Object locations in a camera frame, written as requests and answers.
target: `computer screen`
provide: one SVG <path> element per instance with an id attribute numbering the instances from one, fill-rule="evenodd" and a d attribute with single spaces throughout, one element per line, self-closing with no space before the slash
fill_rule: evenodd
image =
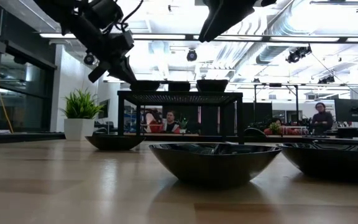
<path id="1" fill-rule="evenodd" d="M 336 121 L 358 122 L 358 100 L 335 99 Z"/>
<path id="2" fill-rule="evenodd" d="M 101 109 L 101 111 L 99 112 L 99 115 L 98 115 L 99 119 L 109 117 L 109 104 L 110 104 L 110 100 L 104 100 L 99 103 L 100 106 L 103 106 L 103 108 Z"/>

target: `black metal rack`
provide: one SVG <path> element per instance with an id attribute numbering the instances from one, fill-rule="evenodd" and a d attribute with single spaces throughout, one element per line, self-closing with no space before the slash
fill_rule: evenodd
<path id="1" fill-rule="evenodd" d="M 136 105 L 136 135 L 140 136 L 141 106 L 216 106 L 220 108 L 220 134 L 224 139 L 224 108 L 237 104 L 237 137 L 244 144 L 242 93 L 186 92 L 186 91 L 118 91 L 118 135 L 124 135 L 124 102 Z"/>

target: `ceiling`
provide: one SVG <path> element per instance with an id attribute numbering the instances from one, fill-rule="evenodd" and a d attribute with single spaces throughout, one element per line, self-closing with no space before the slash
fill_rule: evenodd
<path id="1" fill-rule="evenodd" d="M 197 34 L 208 8 L 199 0 L 146 0 L 129 19 L 133 33 Z M 118 1 L 124 15 L 130 13 L 138 0 Z M 33 0 L 0 0 L 0 5 L 39 32 L 59 32 L 52 21 Z M 314 6 L 310 0 L 278 0 L 261 8 L 229 29 L 226 34 L 247 35 L 358 35 L 358 7 Z M 82 60 L 85 48 L 77 40 L 61 40 L 66 50 Z M 136 41 L 130 51 L 131 67 L 139 80 L 188 80 L 202 77 L 227 78 L 231 82 L 317 83 L 329 75 L 327 68 L 344 82 L 356 82 L 358 45 L 311 44 L 313 55 L 298 63 L 285 61 L 293 44 L 250 42 Z M 187 62 L 189 49 L 198 59 Z M 231 91 L 241 90 L 233 85 Z"/>

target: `man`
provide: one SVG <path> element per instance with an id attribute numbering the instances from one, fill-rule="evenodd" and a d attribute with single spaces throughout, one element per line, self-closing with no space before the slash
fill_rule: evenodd
<path id="1" fill-rule="evenodd" d="M 163 130 L 167 133 L 180 133 L 179 124 L 175 121 L 175 112 L 168 111 L 167 113 L 167 122 L 164 122 Z"/>
<path id="2" fill-rule="evenodd" d="M 316 113 L 311 121 L 314 127 L 314 134 L 321 135 L 330 130 L 333 126 L 333 115 L 326 111 L 326 105 L 324 103 L 316 104 Z"/>

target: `white planter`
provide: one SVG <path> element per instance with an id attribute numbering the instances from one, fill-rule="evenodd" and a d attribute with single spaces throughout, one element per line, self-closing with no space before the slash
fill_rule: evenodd
<path id="1" fill-rule="evenodd" d="M 86 141 L 92 136 L 94 119 L 65 119 L 65 136 L 68 141 Z"/>

